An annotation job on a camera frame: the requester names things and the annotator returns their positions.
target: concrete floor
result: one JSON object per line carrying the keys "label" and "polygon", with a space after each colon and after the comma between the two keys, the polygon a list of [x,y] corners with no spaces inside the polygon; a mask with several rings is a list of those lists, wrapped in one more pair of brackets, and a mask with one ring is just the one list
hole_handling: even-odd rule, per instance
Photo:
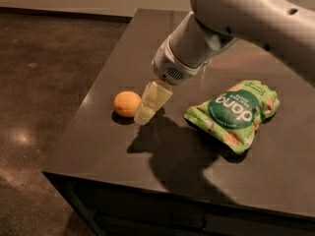
{"label": "concrete floor", "polygon": [[0,236],[93,235],[41,170],[127,25],[0,13]]}

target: green snack bag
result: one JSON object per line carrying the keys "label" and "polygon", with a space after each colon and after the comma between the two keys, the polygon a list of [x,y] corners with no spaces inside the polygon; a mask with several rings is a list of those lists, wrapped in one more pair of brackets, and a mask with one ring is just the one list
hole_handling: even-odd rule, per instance
{"label": "green snack bag", "polygon": [[215,99],[189,107],[184,117],[242,154],[253,143],[259,124],[273,116],[279,105],[275,91],[259,81],[243,81]]}

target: table top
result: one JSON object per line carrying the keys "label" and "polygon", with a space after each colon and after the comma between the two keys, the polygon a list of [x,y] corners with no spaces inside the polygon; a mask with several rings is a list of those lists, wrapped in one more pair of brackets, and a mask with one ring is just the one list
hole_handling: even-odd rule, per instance
{"label": "table top", "polygon": [[[139,10],[49,159],[46,172],[315,217],[315,88],[266,51],[243,40],[182,86],[146,126],[114,114],[123,90],[141,94],[160,44],[186,12]],[[188,126],[189,106],[242,80],[274,89],[281,106],[239,159]]]}

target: black baseboard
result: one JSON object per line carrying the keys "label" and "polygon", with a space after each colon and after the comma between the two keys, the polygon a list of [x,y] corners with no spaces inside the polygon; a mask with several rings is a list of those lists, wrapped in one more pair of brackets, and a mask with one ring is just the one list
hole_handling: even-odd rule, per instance
{"label": "black baseboard", "polygon": [[77,12],[59,12],[59,11],[47,11],[47,10],[11,8],[11,7],[0,7],[0,13],[24,14],[24,15],[33,15],[33,16],[46,16],[46,17],[58,17],[58,18],[70,18],[70,19],[86,19],[86,20],[110,21],[110,22],[121,22],[121,23],[130,23],[130,21],[132,20],[132,17],[124,17],[124,16],[112,16],[112,15],[77,13]]}

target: orange fruit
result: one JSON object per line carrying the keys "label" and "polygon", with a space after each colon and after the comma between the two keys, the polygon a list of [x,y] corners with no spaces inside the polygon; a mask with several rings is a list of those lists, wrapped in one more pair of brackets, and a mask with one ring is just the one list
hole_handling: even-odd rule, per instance
{"label": "orange fruit", "polygon": [[132,91],[121,91],[114,99],[114,110],[122,117],[135,117],[141,98]]}

